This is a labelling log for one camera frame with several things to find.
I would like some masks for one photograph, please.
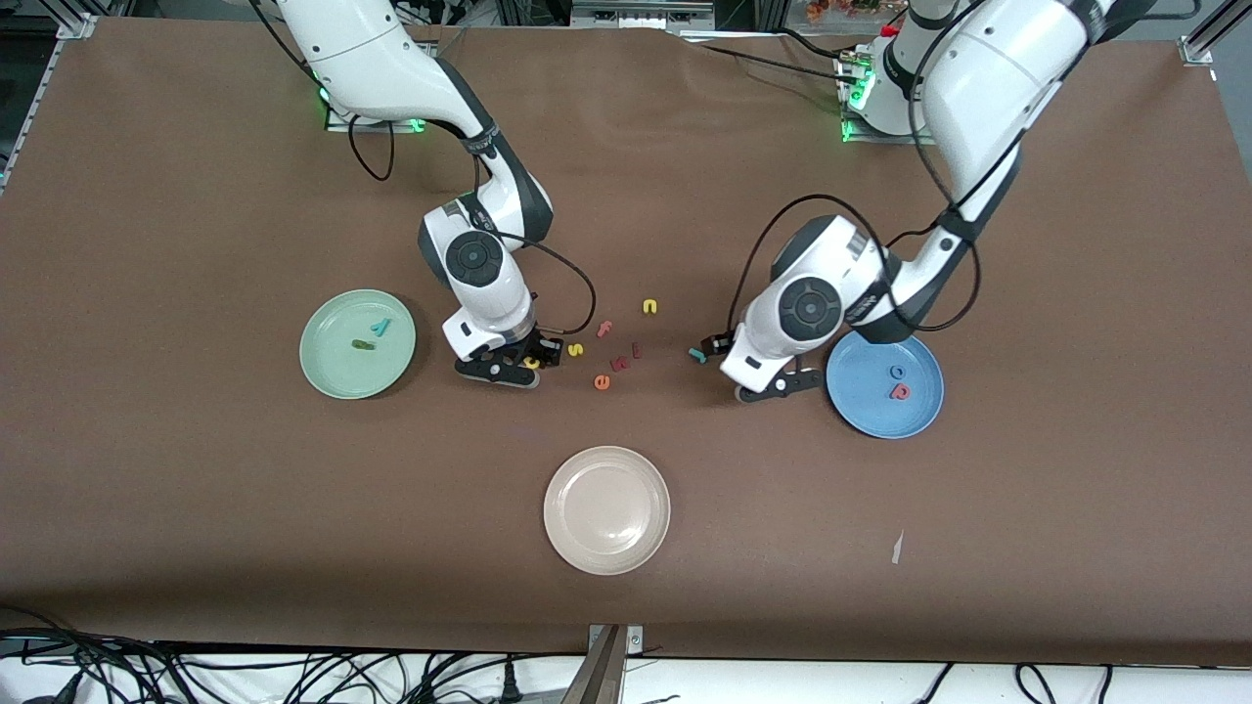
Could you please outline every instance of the white plate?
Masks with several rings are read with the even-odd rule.
[[[543,499],[552,547],[575,567],[620,575],[651,557],[670,530],[670,490],[646,457],[591,447],[566,460]]]
[[[382,337],[369,326],[391,318]],[[374,344],[357,349],[353,339]],[[314,388],[334,398],[373,396],[404,373],[417,346],[408,308],[391,293],[363,288],[341,293],[313,313],[300,336],[300,368]]]

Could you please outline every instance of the blue plate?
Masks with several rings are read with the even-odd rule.
[[[901,440],[926,428],[943,407],[939,362],[920,339],[870,344],[850,332],[826,361],[826,392],[854,428]]]

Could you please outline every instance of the plate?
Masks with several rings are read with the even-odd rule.
[[[383,334],[371,326],[391,322]],[[358,349],[353,341],[373,344]],[[313,313],[300,336],[300,368],[314,388],[333,398],[366,398],[404,373],[417,347],[408,308],[391,293],[363,288],[341,293]]]
[[[629,572],[656,554],[670,530],[670,490],[646,457],[591,447],[566,460],[543,499],[552,547],[593,575]]]
[[[935,356],[915,337],[871,344],[850,332],[830,351],[826,392],[854,428],[874,437],[903,440],[924,431],[939,416],[943,372]]]

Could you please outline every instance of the black and white robot link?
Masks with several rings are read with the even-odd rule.
[[[422,51],[387,0],[279,0],[278,6],[336,113],[423,119],[454,134],[486,165],[490,179],[476,193],[422,218],[418,247],[461,303],[443,323],[457,372],[538,385],[537,370],[558,365],[565,343],[538,332],[533,297],[512,252],[547,236],[547,193],[461,74]]]
[[[876,129],[909,134],[908,93],[900,86],[911,85],[921,55],[957,16],[955,4],[914,0],[894,43],[880,38],[858,48],[875,55],[875,66],[891,65],[875,70],[866,89],[865,118]],[[735,331],[704,342],[706,355],[726,356],[721,371],[739,385],[741,401],[820,386],[818,370],[784,370],[798,355],[826,343],[844,322],[871,343],[913,334],[1012,184],[1019,165],[1014,139],[1034,124],[1075,59],[1104,34],[1112,4],[985,0],[949,31],[931,54],[914,109],[948,163],[957,207],[940,215],[911,261],[880,252],[843,217],[801,227]],[[908,83],[891,78],[901,70]]]

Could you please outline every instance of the brown table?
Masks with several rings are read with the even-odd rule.
[[[572,651],[635,621],[671,655],[1252,664],[1252,190],[1208,71],[1090,53],[1025,140],[978,307],[925,338],[943,413],[888,442],[821,392],[739,405],[686,348],[791,198],[929,222],[911,149],[840,143],[821,79],[657,31],[472,30],[447,56],[613,332],[532,392],[459,378],[416,247],[471,184],[459,145],[397,137],[374,183],[259,25],[103,20],[0,199],[0,598],[163,639]],[[576,278],[518,259],[541,322],[582,316]],[[334,401],[297,341],[358,287],[411,306],[419,349],[382,397]],[[607,579],[540,514],[602,443],[674,501],[660,552]]]

